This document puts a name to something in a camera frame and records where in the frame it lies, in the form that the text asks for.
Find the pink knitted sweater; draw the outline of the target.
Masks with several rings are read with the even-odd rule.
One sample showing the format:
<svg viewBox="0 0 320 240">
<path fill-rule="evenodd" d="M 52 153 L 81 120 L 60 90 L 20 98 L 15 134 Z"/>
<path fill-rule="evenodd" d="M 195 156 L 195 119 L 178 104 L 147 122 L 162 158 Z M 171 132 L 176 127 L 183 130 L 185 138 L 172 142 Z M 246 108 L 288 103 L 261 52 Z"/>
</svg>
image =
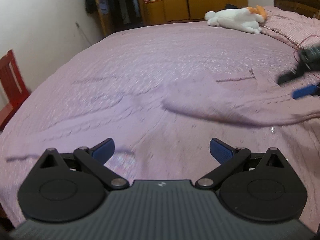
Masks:
<svg viewBox="0 0 320 240">
<path fill-rule="evenodd" d="M 265 72 L 217 76 L 203 73 L 139 95 L 122 96 L 111 106 L 70 117 L 53 127 L 28 137 L 20 137 L 8 147 L 9 161 L 36 158 L 45 147 L 89 129 L 112 129 L 135 114 L 151 116 L 163 109 L 192 118 L 238 126 L 285 126 L 319 117 L 319 100 L 314 96 L 293 99 L 296 86 L 280 87 Z"/>
</svg>

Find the pink folded blanket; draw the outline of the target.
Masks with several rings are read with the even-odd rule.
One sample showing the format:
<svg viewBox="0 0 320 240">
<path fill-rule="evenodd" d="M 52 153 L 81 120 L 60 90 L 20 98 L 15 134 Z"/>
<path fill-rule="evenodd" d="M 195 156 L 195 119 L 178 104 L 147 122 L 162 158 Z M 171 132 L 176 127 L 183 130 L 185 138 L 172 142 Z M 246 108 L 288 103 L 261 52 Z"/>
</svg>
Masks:
<svg viewBox="0 0 320 240">
<path fill-rule="evenodd" d="M 293 51 L 319 45 L 319 20 L 274 6 L 264 7 L 267 18 L 261 25 L 267 46 Z"/>
</svg>

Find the white orange plush toy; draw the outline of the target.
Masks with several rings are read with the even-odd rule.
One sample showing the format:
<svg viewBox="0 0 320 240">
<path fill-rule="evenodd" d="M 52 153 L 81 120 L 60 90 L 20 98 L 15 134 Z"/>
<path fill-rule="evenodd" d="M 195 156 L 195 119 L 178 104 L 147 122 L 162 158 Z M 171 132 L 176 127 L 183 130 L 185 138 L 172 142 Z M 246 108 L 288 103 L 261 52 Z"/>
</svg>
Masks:
<svg viewBox="0 0 320 240">
<path fill-rule="evenodd" d="M 218 12 L 208 11 L 204 19 L 211 27 L 234 29 L 250 34 L 260 34 L 261 23 L 267 18 L 265 9 L 259 5 L 241 9 L 225 9 Z"/>
</svg>

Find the red wooden chair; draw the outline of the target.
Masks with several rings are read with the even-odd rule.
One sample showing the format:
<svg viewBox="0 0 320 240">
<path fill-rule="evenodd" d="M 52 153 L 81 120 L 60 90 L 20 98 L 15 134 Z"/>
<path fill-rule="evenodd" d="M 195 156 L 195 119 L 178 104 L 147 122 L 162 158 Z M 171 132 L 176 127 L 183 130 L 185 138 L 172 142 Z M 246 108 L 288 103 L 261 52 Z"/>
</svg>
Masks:
<svg viewBox="0 0 320 240">
<path fill-rule="evenodd" d="M 1 108 L 1 132 L 30 96 L 18 68 L 13 50 L 1 58 L 1 86 L 9 102 Z"/>
</svg>

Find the pink floral bedspread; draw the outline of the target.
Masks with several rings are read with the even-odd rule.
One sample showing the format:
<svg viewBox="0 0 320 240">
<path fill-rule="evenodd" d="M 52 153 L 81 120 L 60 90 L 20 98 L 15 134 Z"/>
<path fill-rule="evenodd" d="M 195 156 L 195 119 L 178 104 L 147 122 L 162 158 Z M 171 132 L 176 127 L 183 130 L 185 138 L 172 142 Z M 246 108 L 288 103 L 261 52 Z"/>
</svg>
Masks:
<svg viewBox="0 0 320 240">
<path fill-rule="evenodd" d="M 172 113 L 162 100 L 177 80 L 276 75 L 294 64 L 293 49 L 270 36 L 203 22 L 115 33 L 75 55 L 48 77 L 1 134 L 1 205 L 24 221 L 17 191 L 45 149 L 73 152 L 112 138 L 107 166 L 129 181 L 197 180 L 217 166 L 213 137 L 254 152 L 277 147 L 305 184 L 301 220 L 319 226 L 319 120 L 292 126 L 240 127 Z"/>
</svg>

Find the yellow wooden wardrobe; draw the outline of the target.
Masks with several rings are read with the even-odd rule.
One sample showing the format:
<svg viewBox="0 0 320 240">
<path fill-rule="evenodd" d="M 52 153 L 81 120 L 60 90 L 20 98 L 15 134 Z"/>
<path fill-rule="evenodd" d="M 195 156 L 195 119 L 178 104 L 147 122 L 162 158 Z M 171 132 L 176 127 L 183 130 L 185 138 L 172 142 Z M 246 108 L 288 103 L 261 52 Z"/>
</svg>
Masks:
<svg viewBox="0 0 320 240">
<path fill-rule="evenodd" d="M 248 0 L 95 0 L 103 30 L 203 20 L 206 12 L 246 7 Z"/>
</svg>

